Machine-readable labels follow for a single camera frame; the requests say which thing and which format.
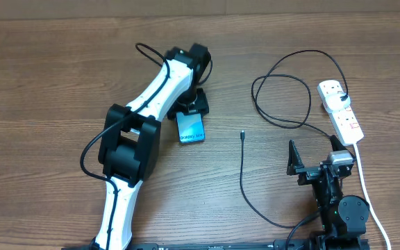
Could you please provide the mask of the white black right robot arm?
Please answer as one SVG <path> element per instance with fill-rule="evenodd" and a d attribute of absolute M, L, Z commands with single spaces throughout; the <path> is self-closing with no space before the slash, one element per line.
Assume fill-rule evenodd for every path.
<path fill-rule="evenodd" d="M 311 185 L 317 211 L 302 219 L 285 240 L 286 249 L 368 249 L 366 233 L 369 203 L 356 195 L 344 195 L 340 181 L 351 175 L 356 157 L 337 139 L 330 136 L 332 152 L 318 166 L 306 167 L 299 152 L 289 141 L 287 174 L 297 175 L 299 185 Z M 293 240 L 298 228 L 319 217 L 322 231 L 310 233 L 306 240 Z"/>

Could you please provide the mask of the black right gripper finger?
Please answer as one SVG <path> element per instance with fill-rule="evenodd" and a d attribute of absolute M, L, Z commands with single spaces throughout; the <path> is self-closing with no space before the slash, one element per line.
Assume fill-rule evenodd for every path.
<path fill-rule="evenodd" d="M 301 157 L 293 140 L 289 141 L 289 158 L 287 164 L 287 175 L 297 175 L 298 169 L 303 169 L 305 166 L 302 163 Z"/>
<path fill-rule="evenodd" d="M 344 151 L 347 150 L 347 148 L 339 141 L 338 137 L 336 135 L 330 136 L 330 142 L 332 146 L 333 151 Z"/>

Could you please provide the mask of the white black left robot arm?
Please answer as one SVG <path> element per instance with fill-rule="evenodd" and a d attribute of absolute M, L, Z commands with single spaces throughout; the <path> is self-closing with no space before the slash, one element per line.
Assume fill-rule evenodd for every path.
<path fill-rule="evenodd" d="M 84 148 L 100 144 L 99 179 L 106 182 L 106 200 L 98 234 L 89 249 L 127 249 L 140 188 L 152 174 L 159 156 L 164 119 L 176 122 L 182 144 L 206 138 L 203 117 L 209 112 L 200 87 L 210 76 L 213 61 L 208 48 L 193 44 L 189 50 L 174 47 L 160 56 L 160 71 L 134 100 L 112 105 L 104 128 Z"/>

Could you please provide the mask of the blue Galaxy smartphone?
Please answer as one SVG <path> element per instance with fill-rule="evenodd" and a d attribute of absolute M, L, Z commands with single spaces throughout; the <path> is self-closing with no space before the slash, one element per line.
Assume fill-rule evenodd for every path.
<path fill-rule="evenodd" d="M 205 140 L 205 130 L 201 114 L 176 114 L 179 140 L 183 144 L 202 142 Z"/>

